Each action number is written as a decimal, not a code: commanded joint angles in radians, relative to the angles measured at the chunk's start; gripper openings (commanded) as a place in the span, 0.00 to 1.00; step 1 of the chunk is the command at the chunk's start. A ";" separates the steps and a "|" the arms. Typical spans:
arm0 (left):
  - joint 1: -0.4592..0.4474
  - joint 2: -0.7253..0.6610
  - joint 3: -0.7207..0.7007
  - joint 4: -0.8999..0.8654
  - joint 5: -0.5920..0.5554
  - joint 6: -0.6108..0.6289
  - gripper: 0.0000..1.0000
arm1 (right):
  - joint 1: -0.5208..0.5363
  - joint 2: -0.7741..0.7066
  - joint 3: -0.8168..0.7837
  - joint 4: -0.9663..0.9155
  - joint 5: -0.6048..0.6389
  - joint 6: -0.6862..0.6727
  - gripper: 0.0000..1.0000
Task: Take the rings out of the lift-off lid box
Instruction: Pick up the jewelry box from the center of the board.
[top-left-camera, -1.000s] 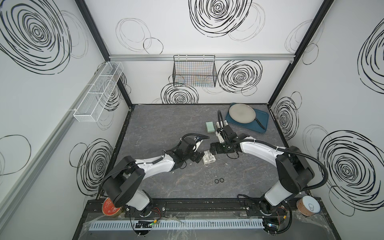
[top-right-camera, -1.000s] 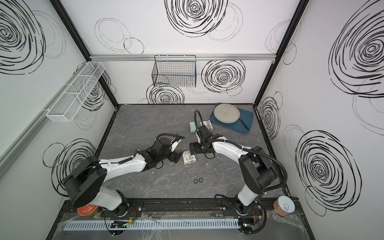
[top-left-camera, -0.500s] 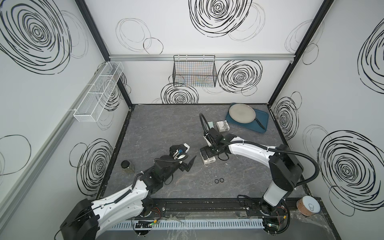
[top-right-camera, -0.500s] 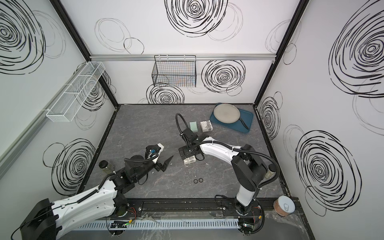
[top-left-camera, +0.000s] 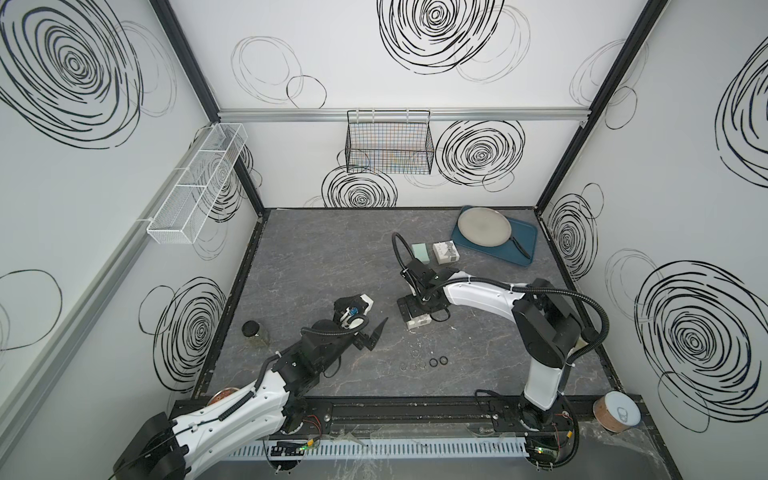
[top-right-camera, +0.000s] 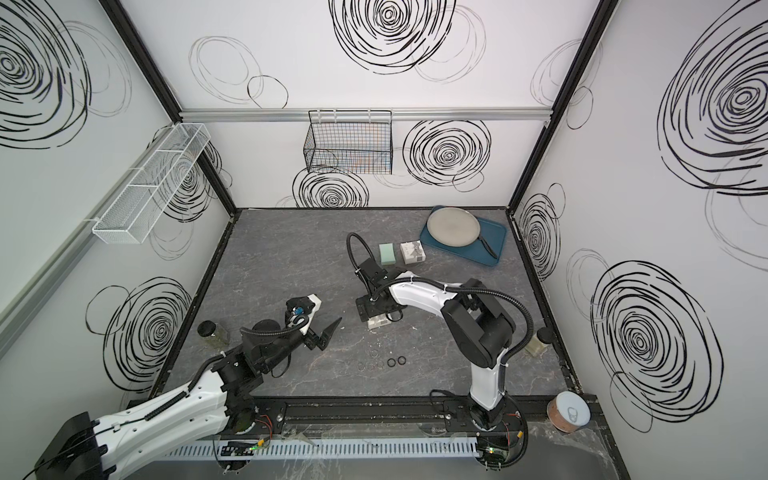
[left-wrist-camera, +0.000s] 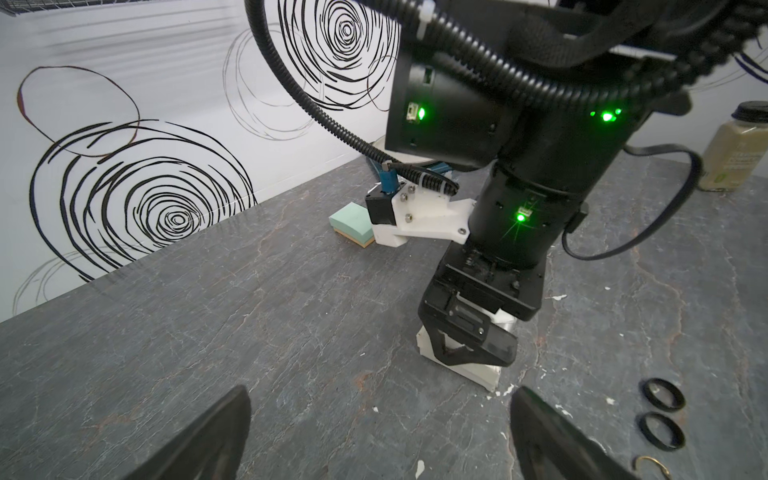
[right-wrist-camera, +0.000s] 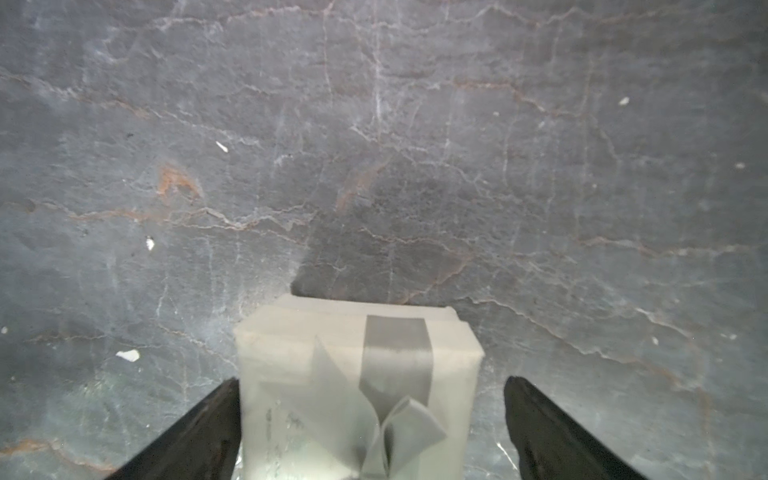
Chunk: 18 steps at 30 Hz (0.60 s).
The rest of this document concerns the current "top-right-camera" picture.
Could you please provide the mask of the white gift box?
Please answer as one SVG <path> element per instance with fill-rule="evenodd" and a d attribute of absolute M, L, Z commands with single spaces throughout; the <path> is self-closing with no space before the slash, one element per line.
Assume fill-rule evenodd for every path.
<path fill-rule="evenodd" d="M 387 325 L 390 325 L 392 321 L 389 319 L 389 317 L 386 314 L 377 315 L 375 317 L 370 318 L 367 321 L 367 327 L 369 330 L 374 330 L 377 328 L 381 328 Z"/>

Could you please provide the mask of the mint green jewelry box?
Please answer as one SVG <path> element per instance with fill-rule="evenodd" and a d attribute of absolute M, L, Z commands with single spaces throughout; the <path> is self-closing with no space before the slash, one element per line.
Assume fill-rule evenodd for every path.
<path fill-rule="evenodd" d="M 394 245 L 392 243 L 382 243 L 379 245 L 379 257 L 383 266 L 395 265 L 397 258 Z"/>

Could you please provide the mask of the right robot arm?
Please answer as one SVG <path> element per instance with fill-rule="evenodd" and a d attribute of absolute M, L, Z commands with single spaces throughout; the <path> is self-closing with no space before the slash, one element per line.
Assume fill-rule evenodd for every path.
<path fill-rule="evenodd" d="M 444 320 L 461 354 L 471 364 L 469 412 L 485 431 L 502 422 L 509 361 L 533 338 L 534 322 L 516 298 L 477 279 L 444 283 L 367 259 L 354 268 L 366 294 L 356 300 L 364 320 L 413 307 Z"/>

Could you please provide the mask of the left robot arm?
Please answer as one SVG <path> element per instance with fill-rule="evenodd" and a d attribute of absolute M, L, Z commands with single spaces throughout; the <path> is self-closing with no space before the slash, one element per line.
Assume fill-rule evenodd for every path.
<path fill-rule="evenodd" d="M 123 479 L 165 454 L 234 426 L 252 404 L 264 374 L 301 345 L 325 349 L 338 327 L 316 334 L 304 318 L 298 328 L 261 321 L 242 329 L 242 341 L 202 363 L 192 379 L 138 406 L 93 419 L 68 419 L 51 440 L 29 479 Z"/>

